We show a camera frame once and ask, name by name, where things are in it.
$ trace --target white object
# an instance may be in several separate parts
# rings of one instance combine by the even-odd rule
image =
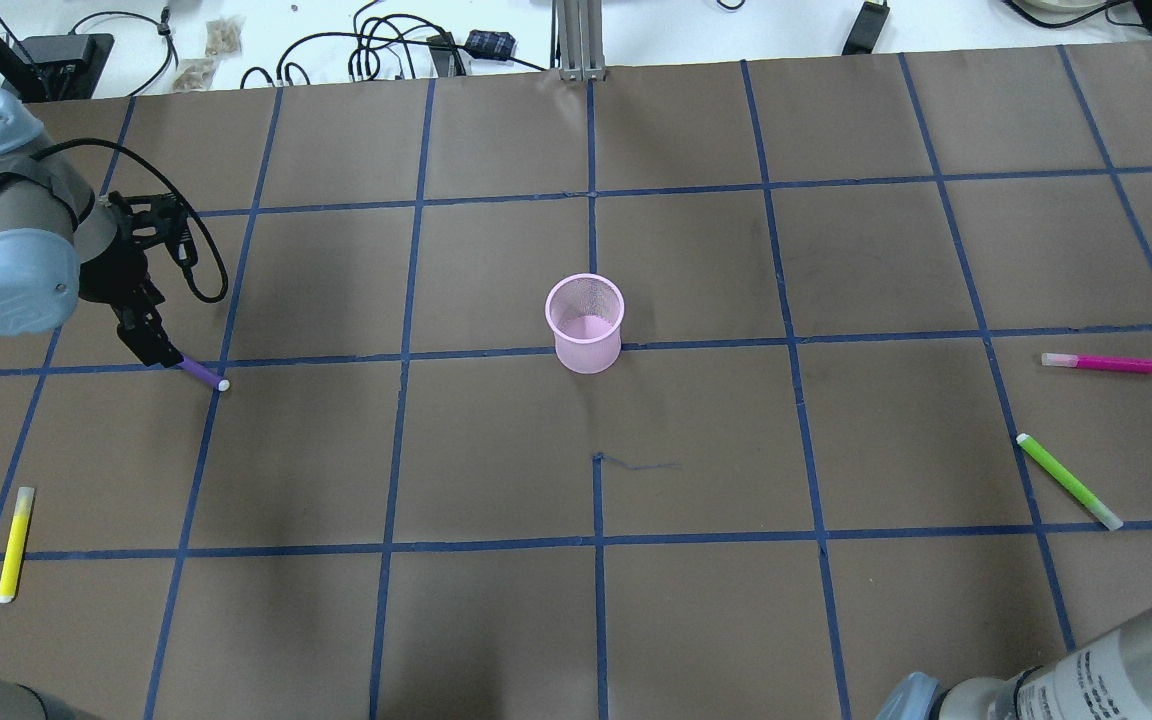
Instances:
[[[574,373],[601,373],[621,355],[626,297],[609,279],[591,273],[563,278],[545,300],[554,353]]]
[[[1078,367],[1078,355],[1043,353],[1043,365],[1048,367]]]

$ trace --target white marker cap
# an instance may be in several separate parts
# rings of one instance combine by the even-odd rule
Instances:
[[[1047,365],[1048,367],[1076,367],[1078,366],[1078,355],[1043,353],[1043,365]]]

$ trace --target marker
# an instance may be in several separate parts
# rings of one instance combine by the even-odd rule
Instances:
[[[177,366],[184,370],[184,372],[200,379],[200,381],[209,384],[211,389],[215,389],[218,392],[226,392],[229,389],[229,381],[227,381],[227,379],[221,378],[217,373],[212,373],[211,370],[203,366],[197,359],[194,359],[194,357],[187,357],[184,355],[180,356],[180,364]]]
[[[0,577],[0,602],[15,600],[20,583],[20,562],[24,560],[24,538],[29,535],[29,513],[33,510],[33,488],[17,491],[17,510],[12,515],[8,552],[3,555],[3,575]]]
[[[1075,500],[1083,502],[1083,507],[1087,507],[1087,511],[1091,511],[1097,520],[1100,520],[1102,525],[1109,530],[1123,526],[1123,520],[1119,520],[1119,516],[1108,509],[1101,502],[1100,498],[1096,497],[1092,491],[1089,491],[1087,486],[1084,486],[1083,483],[1079,483],[1078,478],[1075,478],[1074,473],[1066,470],[1059,460],[1052,457],[1051,452],[1047,452],[1046,447],[1038,445],[1037,439],[1029,437],[1028,433],[1020,433],[1020,435],[1016,435],[1016,445],[1025,452],[1025,455],[1033,457],[1034,462],[1043,465],[1043,470],[1047,470],[1051,477],[1056,478],[1056,483],[1060,483],[1062,488],[1069,491]]]
[[[1149,357],[1043,353],[1043,365],[1049,367],[1078,367],[1083,370],[1111,370],[1111,372],[1115,373],[1143,373],[1152,376],[1152,359],[1149,359]]]

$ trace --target blue tape grid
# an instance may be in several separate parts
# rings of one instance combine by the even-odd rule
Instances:
[[[755,100],[753,82],[751,82],[749,67],[741,63],[742,79],[745,83],[746,100],[749,104],[751,127],[755,131],[755,145],[758,150],[760,182],[744,184],[719,184],[719,185],[695,185],[695,187],[665,187],[645,188],[645,190],[596,190],[596,166],[594,166],[594,86],[593,83],[586,86],[586,132],[588,132],[588,162],[589,183],[584,192],[555,192],[540,195],[508,195],[490,197],[458,197],[457,199],[424,199],[424,183],[426,161],[429,160],[430,123],[433,116],[433,101],[435,83],[431,82],[429,94],[426,94],[424,128],[420,137],[420,173],[417,179],[417,192],[415,200],[381,200],[381,202],[354,202],[353,204],[334,205],[302,205],[283,206],[282,209],[263,209],[260,205],[262,189],[264,188],[266,172],[270,166],[270,151],[273,149],[275,130],[278,126],[278,114],[282,106],[282,90],[276,91],[273,113],[270,119],[270,131],[266,136],[264,156],[262,156],[260,174],[257,179],[250,209],[211,210],[200,213],[202,217],[245,217],[247,230],[243,236],[243,245],[238,256],[236,270],[236,281],[234,281],[234,295],[229,305],[227,324],[225,324],[223,342],[219,361],[205,363],[205,365],[223,373],[227,367],[247,366],[271,366],[271,365],[312,365],[312,364],[347,364],[347,363],[399,363],[402,365],[401,382],[399,382],[396,427],[394,429],[394,445],[391,467],[391,486],[387,501],[387,516],[385,516],[385,537],[381,543],[355,543],[355,544],[326,544],[326,546],[289,546],[289,547],[218,547],[218,548],[189,548],[189,533],[191,533],[194,514],[196,510],[198,491],[200,491],[202,477],[204,477],[207,446],[211,432],[214,427],[217,415],[217,397],[212,397],[209,407],[207,418],[204,427],[204,435],[200,440],[194,484],[189,492],[189,501],[185,516],[180,532],[180,541],[175,548],[147,548],[147,550],[103,550],[103,551],[38,551],[28,552],[26,559],[31,561],[63,561],[63,560],[115,560],[115,559],[173,559],[173,574],[169,586],[168,601],[162,616],[162,626],[159,641],[156,646],[156,660],[152,666],[150,687],[147,688],[145,718],[150,719],[154,714],[157,688],[159,687],[162,670],[162,661],[168,646],[168,638],[172,628],[172,616],[175,600],[179,596],[180,575],[182,575],[184,561],[189,558],[268,558],[268,556],[312,556],[312,555],[340,555],[340,553],[378,553],[381,558],[380,582],[378,589],[378,612],[376,613],[376,637],[374,651],[372,651],[371,667],[371,695],[369,698],[369,717],[374,719],[378,711],[380,669],[382,660],[384,644],[384,621],[385,605],[388,600],[388,579],[391,559],[393,553],[404,552],[480,552],[500,550],[524,550],[524,548],[547,548],[547,547],[593,547],[594,548],[594,628],[598,634],[598,708],[601,720],[607,719],[608,687],[607,687],[607,600],[605,600],[605,577],[604,577],[604,551],[608,546],[631,546],[631,544],[688,544],[688,543],[727,543],[727,541],[814,541],[819,547],[820,573],[823,574],[824,601],[826,601],[827,621],[829,626],[831,651],[833,664],[835,664],[835,675],[838,682],[838,700],[844,720],[850,719],[850,700],[846,689],[846,667],[842,660],[842,646],[840,635],[838,635],[838,612],[835,598],[833,598],[832,578],[828,560],[828,541],[836,539],[887,539],[887,538],[925,538],[925,537],[972,537],[972,536],[1033,536],[1041,548],[1044,569],[1047,571],[1051,584],[1052,600],[1056,606],[1056,613],[1061,624],[1061,634],[1064,636],[1067,646],[1073,647],[1074,637],[1069,626],[1068,615],[1064,612],[1060,593],[1060,583],[1056,577],[1055,566],[1051,560],[1047,546],[1047,536],[1061,533],[1087,533],[1101,532],[1100,525],[1096,523],[1043,523],[1041,513],[1033,497],[1032,484],[1030,484],[1028,469],[1023,456],[1015,452],[1016,467],[1020,470],[1021,483],[1025,490],[1025,497],[1030,507],[1029,524],[1021,525],[986,525],[986,526],[915,526],[915,528],[869,528],[869,529],[835,529],[831,530],[824,521],[824,509],[820,505],[819,487],[814,477],[814,455],[812,453],[812,439],[810,439],[809,415],[803,395],[803,384],[801,384],[799,361],[797,359],[797,347],[808,343],[851,343],[851,342],[900,342],[919,340],[945,340],[946,338],[978,338],[986,347],[990,361],[991,373],[995,379],[998,400],[1005,415],[1007,432],[1015,433],[1015,420],[1011,417],[1009,401],[1006,396],[1006,387],[1002,382],[1000,370],[998,370],[996,356],[993,353],[993,338],[1028,338],[1028,336],[1064,336],[1064,334],[1100,334],[1100,333],[1126,333],[1126,332],[1152,332],[1152,324],[1143,325],[1098,325],[1098,327],[1068,328],[990,328],[984,319],[983,309],[977,290],[973,286],[972,270],[968,263],[963,241],[957,229],[952,209],[950,199],[946,191],[946,183],[990,181],[990,179],[1044,179],[1044,177],[1078,177],[1078,176],[1107,176],[1114,183],[1119,195],[1126,218],[1132,225],[1135,237],[1137,237],[1144,258],[1152,272],[1152,249],[1149,238],[1144,233],[1137,217],[1135,217],[1132,204],[1130,204],[1121,176],[1124,174],[1152,173],[1152,165],[1147,167],[1120,168],[1112,162],[1111,152],[1102,139],[1100,128],[1098,128],[1087,98],[1084,96],[1078,77],[1073,68],[1069,54],[1064,47],[1059,47],[1059,53],[1064,65],[1064,71],[1074,86],[1078,97],[1079,107],[1083,109],[1087,127],[1101,151],[1105,168],[1076,169],[1076,170],[1041,170],[1041,172],[1011,172],[1011,173],[941,173],[934,150],[929,135],[927,120],[925,120],[919,105],[918,92],[911,77],[905,56],[900,55],[902,74],[905,77],[910,100],[914,103],[915,115],[918,119],[919,129],[923,136],[925,150],[929,152],[932,174],[927,176],[899,176],[881,179],[825,179],[824,181],[790,181],[772,182],[770,179],[767,157],[763,146],[761,127],[758,119],[758,106]],[[120,128],[119,141],[127,136],[128,128],[132,122],[132,112],[136,109],[136,100],[131,99],[124,114],[123,126]],[[111,158],[109,167],[106,169],[101,185],[101,192],[108,191],[109,182],[114,176],[118,158]],[[900,184],[900,183],[937,183],[940,191],[942,205],[946,214],[946,222],[950,226],[955,250],[958,255],[961,268],[964,274],[964,282],[968,286],[970,300],[972,300],[973,312],[977,316],[978,327],[975,329],[938,331],[919,333],[852,333],[833,334],[833,336],[797,336],[794,332],[790,306],[788,306],[785,275],[780,258],[780,243],[776,234],[776,213],[772,204],[772,191],[782,188],[801,187],[834,187],[834,185],[863,185],[863,184]],[[596,199],[600,196],[626,197],[626,196],[649,196],[649,195],[687,195],[707,192],[741,192],[763,191],[765,210],[767,210],[768,228],[772,237],[773,265],[776,270],[778,300],[781,302],[782,319],[785,323],[785,338],[736,338],[736,340],[713,340],[713,341],[682,341],[682,342],[649,342],[627,343],[626,350],[636,351],[660,351],[682,350],[682,348],[705,348],[705,347],[755,347],[755,346],[782,346],[787,348],[790,356],[791,384],[795,391],[795,404],[799,416],[801,434],[803,434],[804,460],[808,467],[808,482],[813,506],[813,529],[810,530],[787,530],[787,532],[745,532],[745,533],[689,533],[689,535],[646,535],[646,536],[604,536],[602,531],[602,456],[593,458],[593,495],[594,495],[594,533],[593,536],[568,536],[551,538],[525,538],[525,539],[502,539],[501,541],[393,541],[394,516],[397,509],[397,476],[399,465],[402,457],[402,427],[406,414],[407,378],[414,361],[444,361],[457,359],[458,357],[495,357],[517,355],[547,355],[553,353],[552,347],[511,347],[511,348],[483,348],[483,350],[441,351],[441,353],[411,353],[411,318],[415,300],[415,279],[417,259],[419,259],[420,242],[420,213],[425,206],[434,205],[463,205],[463,204],[490,204],[491,202],[525,202],[525,200],[562,200],[571,197],[586,197],[589,202],[589,267],[590,272],[598,270],[598,229],[596,229]],[[270,359],[229,359],[229,344],[236,318],[238,296],[241,295],[242,278],[247,268],[247,256],[250,250],[252,230],[256,218],[262,214],[283,213],[312,213],[312,211],[329,210],[366,210],[366,209],[412,209],[412,245],[411,258],[408,264],[407,297],[403,316],[403,343],[399,354],[381,354],[370,356],[312,356],[312,357],[270,357]],[[55,374],[85,374],[85,373],[123,373],[123,372],[162,372],[160,367],[143,367],[137,364],[113,364],[113,365],[84,365],[55,367],[52,366],[60,331],[52,333],[50,346],[45,359],[38,367],[3,367],[0,369],[0,377],[37,377],[37,384],[29,401],[26,416],[24,416],[22,429],[20,429],[17,442],[13,448],[12,460],[8,471],[3,478],[3,486],[0,488],[0,520],[3,516],[6,500],[14,483],[15,471],[17,471],[20,455],[22,455],[29,427],[31,427],[33,415],[36,414],[38,401],[40,401],[41,388],[46,378]],[[1134,530],[1152,530],[1152,520],[1128,521],[1120,532],[1134,532]]]

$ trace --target purple marker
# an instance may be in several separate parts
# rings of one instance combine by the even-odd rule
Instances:
[[[1043,353],[1043,365],[1052,367],[1078,367],[1083,370],[1112,370],[1115,373],[1143,373],[1152,376],[1152,359],[1149,359],[1149,357]]]
[[[227,381],[227,379],[221,378],[217,373],[212,373],[211,370],[205,369],[200,363],[198,363],[197,359],[192,359],[192,357],[187,357],[184,355],[180,356],[180,364],[177,367],[200,379],[200,381],[205,382],[212,389],[219,392],[226,392],[229,389],[229,381]]]

